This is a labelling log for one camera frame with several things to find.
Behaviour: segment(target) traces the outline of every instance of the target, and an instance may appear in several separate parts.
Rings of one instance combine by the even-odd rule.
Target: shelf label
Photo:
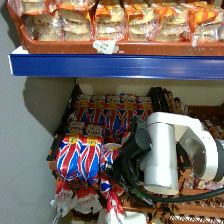
[[[116,40],[96,40],[93,42],[93,48],[98,53],[112,54],[114,52]]]

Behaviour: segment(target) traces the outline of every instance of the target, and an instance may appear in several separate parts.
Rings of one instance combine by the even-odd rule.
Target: product package
[[[95,125],[105,125],[105,96],[93,95],[89,105],[89,123]]]
[[[131,129],[131,119],[138,116],[136,95],[120,94],[121,116],[122,116],[122,133]]]
[[[153,8],[143,0],[125,0],[129,41],[150,41],[153,39],[156,23]]]
[[[126,19],[119,0],[100,0],[95,13],[95,40],[123,40]]]
[[[155,41],[176,42],[190,38],[188,8],[178,3],[152,4],[151,7],[160,23]]]
[[[60,9],[65,41],[90,41],[93,35],[91,13]]]
[[[18,16],[39,15],[55,11],[55,0],[9,0],[8,4]]]
[[[57,8],[73,11],[88,11],[95,5],[95,0],[56,0]]]
[[[189,8],[192,45],[196,46],[200,42],[219,41],[219,30],[223,23],[223,9],[207,4],[205,1],[184,5]]]
[[[99,180],[100,151],[103,142],[103,128],[87,125],[83,137],[78,163],[78,178],[83,187],[74,197],[74,209],[83,214],[97,213],[102,209],[99,196],[91,186]]]
[[[74,112],[70,115],[70,118],[76,121],[88,122],[90,100],[91,96],[89,95],[78,95],[74,105]]]
[[[61,22],[57,11],[50,14],[28,16],[25,25],[34,40],[62,41]]]
[[[124,190],[115,185],[113,178],[105,174],[105,163],[108,162],[113,164],[113,161],[119,155],[121,145],[108,143],[103,145],[101,151],[101,184],[100,191],[102,195],[107,199],[107,212],[105,220],[107,224],[123,224],[123,208],[119,196],[124,192]]]
[[[153,111],[153,104],[150,97],[137,96],[137,108],[138,108],[138,116],[146,120],[148,116],[150,116]]]
[[[119,96],[106,95],[104,114],[106,138],[111,139],[111,143],[118,143],[120,141],[122,120]]]
[[[74,207],[73,191],[69,182],[78,177],[78,164],[80,163],[80,150],[83,141],[83,127],[75,128],[76,124],[71,121],[70,131],[63,138],[56,157],[57,169],[62,178],[59,183],[55,200],[51,205],[57,208],[57,215],[64,217]]]

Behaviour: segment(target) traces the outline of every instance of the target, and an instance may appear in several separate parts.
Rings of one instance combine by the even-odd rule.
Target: white wall
[[[0,10],[0,223],[48,224],[55,216],[49,204],[55,187],[45,159],[74,79],[13,77],[7,56],[19,41],[4,1]],[[224,102],[221,81],[79,81],[85,93],[145,95],[151,86],[162,86],[186,104]]]

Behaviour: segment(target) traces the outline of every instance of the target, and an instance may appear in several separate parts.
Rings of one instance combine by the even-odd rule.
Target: union jack packaging
[[[121,103],[119,96],[106,95],[105,101],[105,135],[110,142],[119,142],[121,134]]]
[[[64,136],[56,157],[57,169],[62,181],[57,187],[55,200],[51,201],[51,205],[57,208],[58,216],[62,215],[62,217],[73,208],[73,191],[68,183],[78,177],[79,155],[83,141],[83,129],[75,128],[75,123],[71,126],[72,129]]]
[[[113,164],[113,161],[119,155],[121,145],[108,143],[102,147],[101,152],[101,184],[100,191],[102,195],[107,199],[107,212],[105,220],[107,224],[122,224],[124,223],[123,209],[119,196],[123,193],[123,189],[115,185],[113,178],[107,176],[103,170],[105,163],[109,162]]]
[[[88,125],[83,137],[78,163],[78,177],[83,187],[74,197],[73,208],[84,214],[99,212],[102,206],[97,193],[91,186],[98,183],[100,150],[103,140],[103,128]]]
[[[146,120],[153,113],[153,105],[150,97],[137,96],[138,116]]]
[[[136,95],[120,94],[121,115],[122,115],[122,132],[131,129],[131,119],[138,116]]]
[[[105,96],[94,95],[91,97],[89,105],[89,123],[95,125],[104,125],[105,116]]]
[[[70,115],[75,121],[88,122],[91,96],[80,94],[74,105],[74,113]]]

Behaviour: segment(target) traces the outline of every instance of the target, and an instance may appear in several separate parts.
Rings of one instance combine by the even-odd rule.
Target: blue shelf edge
[[[9,55],[14,76],[224,80],[224,57]]]

